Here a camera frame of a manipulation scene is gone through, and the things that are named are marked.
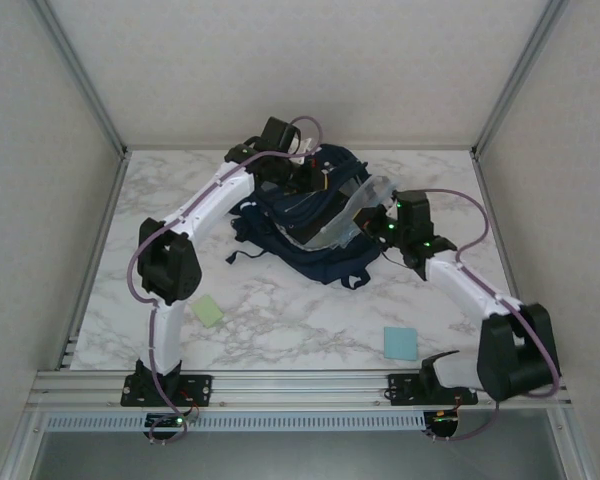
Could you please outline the navy blue backpack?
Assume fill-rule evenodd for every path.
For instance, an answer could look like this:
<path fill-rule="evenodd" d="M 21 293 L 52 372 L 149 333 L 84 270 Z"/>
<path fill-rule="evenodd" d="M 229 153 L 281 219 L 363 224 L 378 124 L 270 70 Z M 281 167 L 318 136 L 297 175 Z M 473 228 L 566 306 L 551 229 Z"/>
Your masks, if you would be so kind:
<path fill-rule="evenodd" d="M 235 239 L 250 242 L 262 254 L 283 260 L 304 277 L 328 285 L 339 281 L 356 290 L 370 281 L 367 265 L 380 256 L 378 248 L 359 233 L 346 247 L 307 249 L 289 233 L 303 227 L 315 211 L 320 212 L 337 191 L 360 187 L 371 177 L 367 164 L 345 147 L 323 144 L 312 158 L 330 163 L 329 189 L 323 192 L 283 193 L 279 189 L 255 192 L 236 204 L 230 213 Z"/>

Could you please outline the light blue sticky note pad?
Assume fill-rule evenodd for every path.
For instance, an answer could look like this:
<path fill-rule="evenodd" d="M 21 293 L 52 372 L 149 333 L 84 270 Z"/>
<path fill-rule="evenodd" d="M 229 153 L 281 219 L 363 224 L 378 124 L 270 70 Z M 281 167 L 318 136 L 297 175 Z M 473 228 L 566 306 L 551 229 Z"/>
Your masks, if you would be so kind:
<path fill-rule="evenodd" d="M 418 334 L 413 328 L 384 328 L 384 357 L 391 360 L 416 361 Z"/>

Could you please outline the green sticky note pad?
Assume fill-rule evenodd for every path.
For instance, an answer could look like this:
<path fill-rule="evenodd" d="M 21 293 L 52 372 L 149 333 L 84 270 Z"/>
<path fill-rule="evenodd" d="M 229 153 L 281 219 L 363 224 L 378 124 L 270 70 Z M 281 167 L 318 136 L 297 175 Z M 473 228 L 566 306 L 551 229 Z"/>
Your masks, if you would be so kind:
<path fill-rule="evenodd" d="M 203 295 L 191 304 L 192 312 L 205 328 L 211 328 L 224 318 L 224 313 L 215 300 L 209 295 Z"/>

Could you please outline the aluminium back frame bar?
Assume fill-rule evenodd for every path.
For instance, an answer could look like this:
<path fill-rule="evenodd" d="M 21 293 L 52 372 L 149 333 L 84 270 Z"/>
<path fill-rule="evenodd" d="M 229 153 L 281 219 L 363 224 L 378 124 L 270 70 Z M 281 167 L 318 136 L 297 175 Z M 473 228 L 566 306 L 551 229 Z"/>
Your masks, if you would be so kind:
<path fill-rule="evenodd" d="M 470 151 L 473 148 L 471 144 L 386 144 L 386 143 L 360 143 L 344 141 L 327 141 L 336 145 L 345 146 L 349 150 L 433 150 L 433 151 Z M 129 144 L 126 146 L 128 151 L 176 151 L 176 150 L 211 150 L 227 151 L 236 143 L 225 144 Z"/>

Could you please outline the aluminium side table rail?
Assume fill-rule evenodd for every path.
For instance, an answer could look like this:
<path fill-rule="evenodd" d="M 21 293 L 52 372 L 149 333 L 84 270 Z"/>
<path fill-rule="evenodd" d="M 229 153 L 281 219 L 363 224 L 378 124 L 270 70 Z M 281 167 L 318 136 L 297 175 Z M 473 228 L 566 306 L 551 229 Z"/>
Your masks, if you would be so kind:
<path fill-rule="evenodd" d="M 96 230 L 95 239 L 86 265 L 86 270 L 82 277 L 76 294 L 75 302 L 71 310 L 68 326 L 66 327 L 65 333 L 62 337 L 60 351 L 55 365 L 52 367 L 53 371 L 66 369 L 66 365 L 71 365 L 72 363 L 71 359 L 66 361 L 65 358 L 73 355 L 73 353 L 70 352 L 70 346 L 73 345 L 76 338 L 79 337 L 80 328 L 83 323 L 89 299 L 91 297 L 91 292 L 97 276 L 102 254 L 106 245 L 106 240 L 111 227 L 111 222 L 113 220 L 116 205 L 121 194 L 131 156 L 132 151 L 125 150 L 120 162 L 118 163 L 113 183 L 107 197 L 107 202 Z"/>
<path fill-rule="evenodd" d="M 499 229 L 499 225 L 498 225 L 498 221 L 497 221 L 497 217 L 496 217 L 496 211 L 493 207 L 489 187 L 485 180 L 485 177 L 484 177 L 484 174 L 482 171 L 482 167 L 476 158 L 474 158 L 472 160 L 472 164 L 474 167 L 476 179 L 477 179 L 479 187 L 480 187 L 481 196 L 484 201 L 484 207 L 488 214 L 488 218 L 489 218 L 489 222 L 490 222 L 490 229 L 492 231 L 494 241 L 495 241 L 498 253 L 499 253 L 500 262 L 501 262 L 501 265 L 502 265 L 502 268 L 504 271 L 504 275 L 506 278 L 506 282 L 508 285 L 508 291 L 513 297 L 518 298 L 519 290 L 518 290 L 518 287 L 517 287 L 517 284 L 516 284 L 516 281 L 515 281 L 515 278 L 513 275 L 513 270 L 511 268 L 511 263 L 509 261 L 508 254 L 506 252 L 504 240 L 501 235 L 501 231 Z"/>

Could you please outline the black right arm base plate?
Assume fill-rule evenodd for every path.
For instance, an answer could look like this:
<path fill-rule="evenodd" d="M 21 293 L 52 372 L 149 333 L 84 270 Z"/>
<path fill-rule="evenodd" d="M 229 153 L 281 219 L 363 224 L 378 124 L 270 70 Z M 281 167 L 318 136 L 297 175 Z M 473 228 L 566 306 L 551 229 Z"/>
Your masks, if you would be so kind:
<path fill-rule="evenodd" d="M 392 406 L 455 406 L 476 405 L 475 392 L 464 387 L 443 387 L 435 376 L 417 374 L 390 374 L 384 397 Z"/>

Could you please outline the aluminium mounting rail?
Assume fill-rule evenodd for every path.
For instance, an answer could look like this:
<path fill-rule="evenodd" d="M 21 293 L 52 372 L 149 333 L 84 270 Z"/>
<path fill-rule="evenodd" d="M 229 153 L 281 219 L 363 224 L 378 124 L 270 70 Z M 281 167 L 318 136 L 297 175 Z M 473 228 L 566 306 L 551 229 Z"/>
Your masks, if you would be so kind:
<path fill-rule="evenodd" d="M 202 411 L 385 411 L 389 370 L 216 370 Z M 29 412 L 131 412 L 120 405 L 128 371 L 48 371 L 36 375 Z"/>

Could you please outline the aluminium frame post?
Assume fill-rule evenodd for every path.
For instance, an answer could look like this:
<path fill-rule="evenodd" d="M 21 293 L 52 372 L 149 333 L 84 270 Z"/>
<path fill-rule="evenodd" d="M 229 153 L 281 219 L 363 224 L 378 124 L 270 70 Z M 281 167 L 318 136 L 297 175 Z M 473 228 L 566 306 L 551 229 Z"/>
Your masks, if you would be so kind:
<path fill-rule="evenodd" d="M 122 140 L 76 49 L 62 26 L 50 0 L 25 0 L 39 19 L 51 44 L 57 50 L 75 87 L 119 158 L 124 159 L 128 148 Z"/>
<path fill-rule="evenodd" d="M 495 138 L 514 100 L 530 75 L 534 64 L 569 2 L 570 0 L 546 1 L 535 26 L 529 34 L 514 67 L 471 148 L 471 155 L 475 162 L 480 161 L 480 157 L 486 152 Z"/>

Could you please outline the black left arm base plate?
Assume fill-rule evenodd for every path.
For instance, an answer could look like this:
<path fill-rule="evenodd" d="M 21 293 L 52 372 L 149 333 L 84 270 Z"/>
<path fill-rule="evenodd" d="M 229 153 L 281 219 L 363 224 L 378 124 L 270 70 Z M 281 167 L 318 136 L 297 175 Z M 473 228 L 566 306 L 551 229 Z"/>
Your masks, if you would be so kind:
<path fill-rule="evenodd" d="M 177 377 L 158 376 L 159 383 L 170 402 L 177 407 L 207 407 L 210 402 L 213 377 L 210 375 L 180 374 Z M 156 389 L 151 373 L 132 374 L 125 378 L 120 405 L 123 407 L 166 407 L 167 403 Z"/>

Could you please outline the aluminium lower frame leg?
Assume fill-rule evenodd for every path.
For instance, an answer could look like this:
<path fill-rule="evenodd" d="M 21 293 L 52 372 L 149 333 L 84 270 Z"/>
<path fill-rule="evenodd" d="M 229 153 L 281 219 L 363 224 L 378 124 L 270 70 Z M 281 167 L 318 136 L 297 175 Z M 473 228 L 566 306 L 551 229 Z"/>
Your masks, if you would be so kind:
<path fill-rule="evenodd" d="M 574 411 L 554 408 L 547 416 L 566 480 L 599 480 Z"/>
<path fill-rule="evenodd" d="M 47 425 L 44 412 L 24 412 L 0 470 L 0 480 L 30 480 Z"/>

